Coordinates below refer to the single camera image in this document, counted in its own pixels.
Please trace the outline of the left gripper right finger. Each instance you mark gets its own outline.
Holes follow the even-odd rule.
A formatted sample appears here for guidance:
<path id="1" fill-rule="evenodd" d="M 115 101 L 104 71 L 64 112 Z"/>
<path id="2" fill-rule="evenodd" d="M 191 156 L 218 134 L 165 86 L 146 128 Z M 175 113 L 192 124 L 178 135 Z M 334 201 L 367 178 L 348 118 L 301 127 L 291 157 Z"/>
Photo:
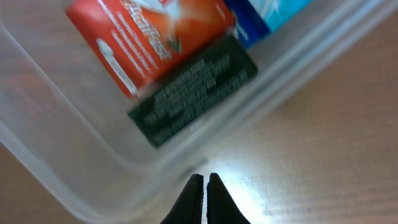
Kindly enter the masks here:
<path id="1" fill-rule="evenodd" d="M 208 224 L 250 224 L 217 173 L 210 174 L 206 191 Z"/>

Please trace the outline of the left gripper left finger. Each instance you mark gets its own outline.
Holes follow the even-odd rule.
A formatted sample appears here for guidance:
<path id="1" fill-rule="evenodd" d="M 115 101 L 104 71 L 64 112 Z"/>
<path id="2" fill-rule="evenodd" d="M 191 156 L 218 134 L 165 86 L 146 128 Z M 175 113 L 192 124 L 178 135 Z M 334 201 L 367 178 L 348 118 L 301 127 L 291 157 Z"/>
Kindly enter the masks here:
<path id="1" fill-rule="evenodd" d="M 201 224 L 203 176 L 193 174 L 160 224 Z"/>

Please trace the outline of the dark green square box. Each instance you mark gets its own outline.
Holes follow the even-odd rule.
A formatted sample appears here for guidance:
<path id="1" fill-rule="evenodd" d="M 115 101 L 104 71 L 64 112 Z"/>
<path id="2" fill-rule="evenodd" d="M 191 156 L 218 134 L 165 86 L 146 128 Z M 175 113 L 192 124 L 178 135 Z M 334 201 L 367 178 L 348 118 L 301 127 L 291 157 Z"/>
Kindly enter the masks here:
<path id="1" fill-rule="evenodd" d="M 232 35 L 225 35 L 176 69 L 170 80 L 128 111 L 141 133 L 160 147 L 257 75 Z"/>

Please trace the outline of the clear plastic container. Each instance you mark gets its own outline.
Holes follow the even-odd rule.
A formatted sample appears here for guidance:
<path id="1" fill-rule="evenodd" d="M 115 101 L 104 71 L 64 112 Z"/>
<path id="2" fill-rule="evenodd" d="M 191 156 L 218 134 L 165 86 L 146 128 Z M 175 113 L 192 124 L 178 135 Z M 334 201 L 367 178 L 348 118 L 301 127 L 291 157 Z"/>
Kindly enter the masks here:
<path id="1" fill-rule="evenodd" d="M 243 48 L 257 75 L 160 147 L 128 111 L 234 24 L 138 95 L 128 98 L 65 14 L 73 1 L 2 1 L 1 142 L 74 216 L 127 223 L 194 166 L 210 144 L 274 109 L 397 10 L 396 1 L 311 1 L 281 28 Z"/>

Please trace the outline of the red Panadol ActiFast box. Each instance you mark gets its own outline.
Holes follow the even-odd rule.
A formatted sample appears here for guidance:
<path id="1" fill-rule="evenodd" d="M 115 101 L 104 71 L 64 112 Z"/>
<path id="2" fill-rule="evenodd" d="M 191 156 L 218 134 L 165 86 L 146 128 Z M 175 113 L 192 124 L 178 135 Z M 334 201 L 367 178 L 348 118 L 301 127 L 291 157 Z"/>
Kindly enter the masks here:
<path id="1" fill-rule="evenodd" d="M 77 0 L 65 14 L 128 98 L 234 24 L 217 0 Z"/>

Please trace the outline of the blue fever patch box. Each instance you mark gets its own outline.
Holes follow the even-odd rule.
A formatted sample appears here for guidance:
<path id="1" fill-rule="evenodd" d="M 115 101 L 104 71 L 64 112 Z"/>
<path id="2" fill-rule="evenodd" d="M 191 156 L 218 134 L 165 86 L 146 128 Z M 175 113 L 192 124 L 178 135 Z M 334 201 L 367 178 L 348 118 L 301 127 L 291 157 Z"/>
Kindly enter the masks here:
<path id="1" fill-rule="evenodd" d="M 245 49 L 271 35 L 312 0 L 224 0 L 235 17 L 234 36 Z"/>

